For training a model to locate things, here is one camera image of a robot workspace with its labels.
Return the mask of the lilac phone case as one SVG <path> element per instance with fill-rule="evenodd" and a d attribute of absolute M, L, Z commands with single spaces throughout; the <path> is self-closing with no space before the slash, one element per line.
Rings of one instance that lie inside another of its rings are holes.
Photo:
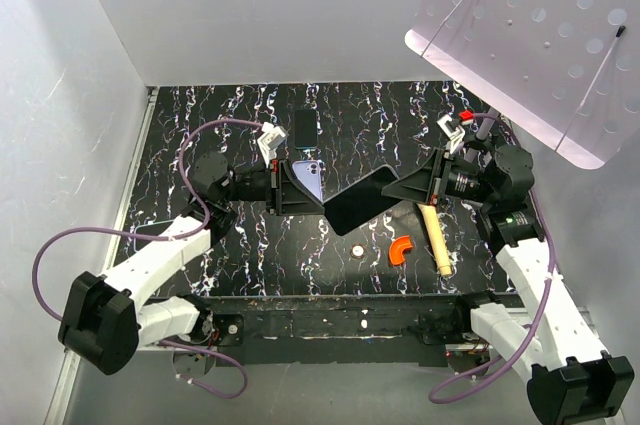
<path fill-rule="evenodd" d="M 320 202 L 323 201 L 322 177 L 316 160 L 295 161 L 292 170 L 298 181 Z"/>

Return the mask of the dark phone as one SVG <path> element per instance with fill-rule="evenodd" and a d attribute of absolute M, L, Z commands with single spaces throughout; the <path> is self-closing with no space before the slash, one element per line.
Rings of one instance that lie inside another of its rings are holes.
<path fill-rule="evenodd" d="M 324 203 L 324 216 L 338 236 L 344 236 L 396 206 L 400 200 L 382 194 L 397 179 L 396 172 L 383 165 L 338 192 Z"/>

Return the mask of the black smartphone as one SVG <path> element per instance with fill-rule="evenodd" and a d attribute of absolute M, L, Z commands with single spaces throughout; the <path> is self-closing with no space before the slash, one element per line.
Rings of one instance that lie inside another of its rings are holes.
<path fill-rule="evenodd" d="M 294 111 L 294 147 L 297 150 L 310 150 L 317 147 L 317 112 L 314 109 Z"/>

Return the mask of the phone with teal case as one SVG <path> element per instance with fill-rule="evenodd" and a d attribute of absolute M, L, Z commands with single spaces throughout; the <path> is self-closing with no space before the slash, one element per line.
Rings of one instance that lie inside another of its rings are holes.
<path fill-rule="evenodd" d="M 171 224 L 172 220 L 163 220 L 153 223 L 142 224 L 134 229 L 135 235 L 160 236 Z M 141 251 L 150 243 L 150 240 L 135 238 L 133 240 L 133 251 L 135 253 Z"/>

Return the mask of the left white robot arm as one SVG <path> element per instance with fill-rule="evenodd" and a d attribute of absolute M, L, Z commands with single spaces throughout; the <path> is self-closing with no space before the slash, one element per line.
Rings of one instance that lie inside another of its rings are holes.
<path fill-rule="evenodd" d="M 193 345 L 210 340 L 214 313 L 203 299 L 181 294 L 149 300 L 225 237 L 237 218 L 232 202 L 263 202 L 277 216 L 324 212 L 287 159 L 235 173 L 222 154 L 208 152 L 188 178 L 195 193 L 161 235 L 102 275 L 84 272 L 72 282 L 58 340 L 106 375 L 121 370 L 141 346 L 172 337 Z"/>

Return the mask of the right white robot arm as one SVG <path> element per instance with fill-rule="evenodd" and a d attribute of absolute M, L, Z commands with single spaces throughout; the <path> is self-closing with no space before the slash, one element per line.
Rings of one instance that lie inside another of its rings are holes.
<path fill-rule="evenodd" d="M 515 371 L 542 424 L 579 424 L 618 414 L 635 378 L 629 360 L 614 357 L 586 323 L 556 269 L 555 251 L 532 207 L 531 154 L 516 145 L 495 149 L 485 167 L 436 150 L 413 173 L 382 190 L 418 205 L 449 196 L 479 205 L 477 226 L 515 286 L 531 320 L 520 325 L 490 292 L 458 298 L 454 334 L 480 338 Z"/>

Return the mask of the orange elbow pipe piece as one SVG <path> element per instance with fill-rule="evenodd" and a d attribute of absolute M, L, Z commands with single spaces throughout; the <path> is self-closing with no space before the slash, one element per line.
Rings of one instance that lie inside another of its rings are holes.
<path fill-rule="evenodd" d="M 399 267 L 405 264 L 406 255 L 413 250 L 413 242 L 407 235 L 395 239 L 388 251 L 389 263 L 392 267 Z"/>

